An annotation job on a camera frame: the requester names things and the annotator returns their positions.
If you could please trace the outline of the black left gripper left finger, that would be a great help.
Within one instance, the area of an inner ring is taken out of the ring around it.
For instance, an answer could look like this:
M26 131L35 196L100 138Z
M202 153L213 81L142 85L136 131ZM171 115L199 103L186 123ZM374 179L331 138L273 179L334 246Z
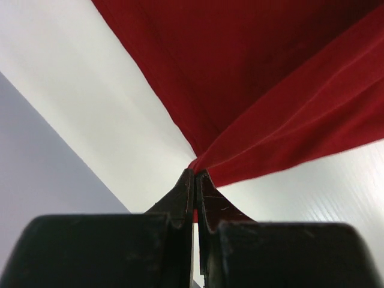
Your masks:
M191 287L194 173L142 214L43 215L10 256L11 287Z

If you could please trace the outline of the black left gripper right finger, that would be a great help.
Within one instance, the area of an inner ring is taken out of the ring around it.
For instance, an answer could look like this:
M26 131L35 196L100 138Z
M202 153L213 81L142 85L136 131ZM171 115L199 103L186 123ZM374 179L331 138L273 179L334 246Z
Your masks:
M377 287L365 241L350 225L257 222L195 178L200 273L206 287Z

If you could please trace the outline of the dark red t-shirt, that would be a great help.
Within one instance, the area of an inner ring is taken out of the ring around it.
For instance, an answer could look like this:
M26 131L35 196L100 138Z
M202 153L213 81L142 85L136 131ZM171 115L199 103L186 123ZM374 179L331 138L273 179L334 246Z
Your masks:
M95 1L217 186L383 138L382 1Z

